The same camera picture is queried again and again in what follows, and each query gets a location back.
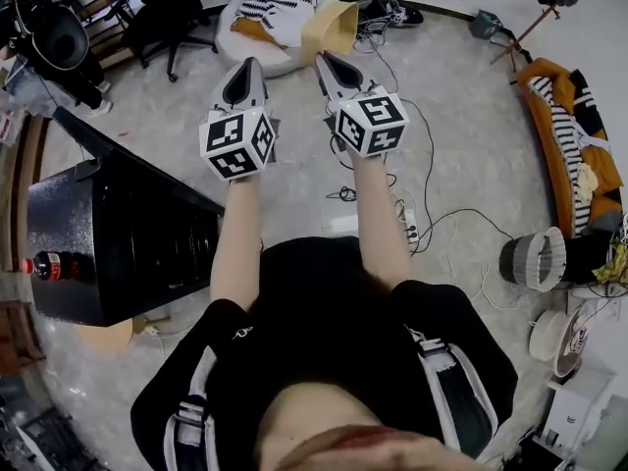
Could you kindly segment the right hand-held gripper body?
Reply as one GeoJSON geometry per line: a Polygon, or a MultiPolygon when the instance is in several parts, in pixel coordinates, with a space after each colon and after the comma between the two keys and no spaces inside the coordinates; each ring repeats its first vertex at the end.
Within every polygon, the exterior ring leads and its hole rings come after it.
{"type": "Polygon", "coordinates": [[[323,94],[331,112],[325,122],[345,148],[373,157],[399,147],[409,118],[396,93],[367,81],[356,87],[323,83],[323,94]]]}

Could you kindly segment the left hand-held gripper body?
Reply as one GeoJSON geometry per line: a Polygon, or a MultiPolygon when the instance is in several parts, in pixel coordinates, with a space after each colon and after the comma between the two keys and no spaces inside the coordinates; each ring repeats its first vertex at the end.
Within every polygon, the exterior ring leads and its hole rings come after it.
{"type": "Polygon", "coordinates": [[[276,138],[264,103],[246,109],[215,104],[199,127],[200,156],[230,182],[264,171],[276,138]]]}

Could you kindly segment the black cabinet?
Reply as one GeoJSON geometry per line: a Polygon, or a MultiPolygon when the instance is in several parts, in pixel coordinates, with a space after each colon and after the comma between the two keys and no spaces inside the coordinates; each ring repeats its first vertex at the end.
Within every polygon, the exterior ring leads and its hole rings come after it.
{"type": "Polygon", "coordinates": [[[68,251],[80,268],[30,275],[36,310],[109,327],[208,287],[224,207],[67,109],[53,119],[92,157],[28,189],[27,256],[68,251]]]}

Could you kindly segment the person's left forearm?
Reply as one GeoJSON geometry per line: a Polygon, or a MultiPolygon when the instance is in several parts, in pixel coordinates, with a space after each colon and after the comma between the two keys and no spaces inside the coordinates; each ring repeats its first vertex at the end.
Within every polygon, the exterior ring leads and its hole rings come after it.
{"type": "Polygon", "coordinates": [[[212,266],[211,301],[227,299],[250,310],[259,295],[260,238],[259,176],[231,181],[212,266]]]}

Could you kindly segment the person's right forearm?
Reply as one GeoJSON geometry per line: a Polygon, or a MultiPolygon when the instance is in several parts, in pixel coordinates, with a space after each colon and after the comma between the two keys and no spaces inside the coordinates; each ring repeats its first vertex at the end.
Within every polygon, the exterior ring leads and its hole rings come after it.
{"type": "Polygon", "coordinates": [[[364,158],[352,150],[348,155],[353,168],[362,263],[372,277],[392,290],[411,278],[411,260],[387,170],[379,157],[364,158]]]}

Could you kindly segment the orange pillow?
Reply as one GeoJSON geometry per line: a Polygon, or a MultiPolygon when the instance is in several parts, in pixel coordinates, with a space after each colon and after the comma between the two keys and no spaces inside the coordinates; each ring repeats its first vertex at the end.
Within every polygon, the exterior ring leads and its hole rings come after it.
{"type": "Polygon", "coordinates": [[[280,48],[285,48],[283,44],[280,44],[276,39],[264,28],[264,26],[257,21],[253,21],[246,17],[238,17],[230,26],[230,31],[239,32],[242,35],[260,40],[268,43],[272,43],[280,48]]]}

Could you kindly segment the black office chair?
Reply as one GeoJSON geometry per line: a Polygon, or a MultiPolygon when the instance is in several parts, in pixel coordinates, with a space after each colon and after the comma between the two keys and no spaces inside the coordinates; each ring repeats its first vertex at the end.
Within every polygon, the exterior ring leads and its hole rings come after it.
{"type": "Polygon", "coordinates": [[[138,59],[143,68],[148,67],[148,59],[156,53],[167,50],[167,76],[175,82],[174,72],[176,53],[183,44],[208,46],[212,51],[217,47],[214,41],[194,35],[198,26],[207,26],[201,0],[140,0],[138,12],[128,21],[123,33],[123,43],[138,59]]]}

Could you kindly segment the white power strip with plugs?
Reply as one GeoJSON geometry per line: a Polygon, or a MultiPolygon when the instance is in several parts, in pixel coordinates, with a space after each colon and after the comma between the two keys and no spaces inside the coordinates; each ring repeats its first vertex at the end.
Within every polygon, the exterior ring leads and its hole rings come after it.
{"type": "Polygon", "coordinates": [[[404,208],[400,214],[407,242],[412,245],[419,242],[420,232],[417,227],[415,213],[412,209],[404,208]]]}

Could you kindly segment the teal bag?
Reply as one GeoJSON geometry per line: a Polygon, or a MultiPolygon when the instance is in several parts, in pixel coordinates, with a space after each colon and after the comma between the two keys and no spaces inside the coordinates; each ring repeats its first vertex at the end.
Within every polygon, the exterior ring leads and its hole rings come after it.
{"type": "Polygon", "coordinates": [[[497,34],[504,33],[501,20],[494,13],[479,10],[468,24],[471,35],[475,38],[491,41],[497,34]]]}

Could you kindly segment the person's black shirt torso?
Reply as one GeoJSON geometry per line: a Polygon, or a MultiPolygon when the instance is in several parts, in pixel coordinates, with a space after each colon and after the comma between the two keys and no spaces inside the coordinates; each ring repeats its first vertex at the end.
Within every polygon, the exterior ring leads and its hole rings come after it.
{"type": "Polygon", "coordinates": [[[166,439],[183,402],[210,426],[209,471],[256,471],[261,420],[284,389],[338,386],[386,426],[438,440],[420,340],[452,360],[437,377],[461,450],[478,456],[511,416],[518,377],[466,293],[407,280],[383,288],[353,237],[303,237],[261,255],[249,311],[213,301],[131,408],[131,429],[153,471],[167,471],[166,439]]]}

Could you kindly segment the grey white knit basket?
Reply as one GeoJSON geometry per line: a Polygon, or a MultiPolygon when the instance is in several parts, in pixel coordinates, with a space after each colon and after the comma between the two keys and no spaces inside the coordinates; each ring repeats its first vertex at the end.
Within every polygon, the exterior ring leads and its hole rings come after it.
{"type": "Polygon", "coordinates": [[[508,241],[498,259],[500,275],[515,285],[547,292],[563,277],[567,263],[565,240],[558,227],[508,241]]]}

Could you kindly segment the cola bottle red label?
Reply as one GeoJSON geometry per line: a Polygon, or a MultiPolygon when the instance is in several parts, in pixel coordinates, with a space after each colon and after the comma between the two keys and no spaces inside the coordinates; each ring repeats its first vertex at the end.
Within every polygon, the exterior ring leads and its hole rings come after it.
{"type": "Polygon", "coordinates": [[[45,282],[75,280],[80,273],[78,257],[68,251],[39,251],[24,259],[23,270],[45,282]]]}

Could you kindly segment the light wooden oval table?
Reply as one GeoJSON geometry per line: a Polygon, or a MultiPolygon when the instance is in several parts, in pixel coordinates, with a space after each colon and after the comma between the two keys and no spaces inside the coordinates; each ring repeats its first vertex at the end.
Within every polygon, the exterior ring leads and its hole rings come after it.
{"type": "Polygon", "coordinates": [[[75,325],[75,329],[90,348],[100,352],[121,352],[130,346],[136,335],[143,332],[146,323],[146,318],[140,315],[109,327],[75,325]]]}

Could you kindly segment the white cardboard box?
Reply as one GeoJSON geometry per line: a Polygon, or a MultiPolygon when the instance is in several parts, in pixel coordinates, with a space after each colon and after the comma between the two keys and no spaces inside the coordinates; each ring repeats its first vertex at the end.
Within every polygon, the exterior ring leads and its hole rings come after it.
{"type": "Polygon", "coordinates": [[[549,382],[553,399],[542,442],[563,458],[575,453],[597,430],[614,379],[613,374],[583,366],[562,385],[549,382]]]}

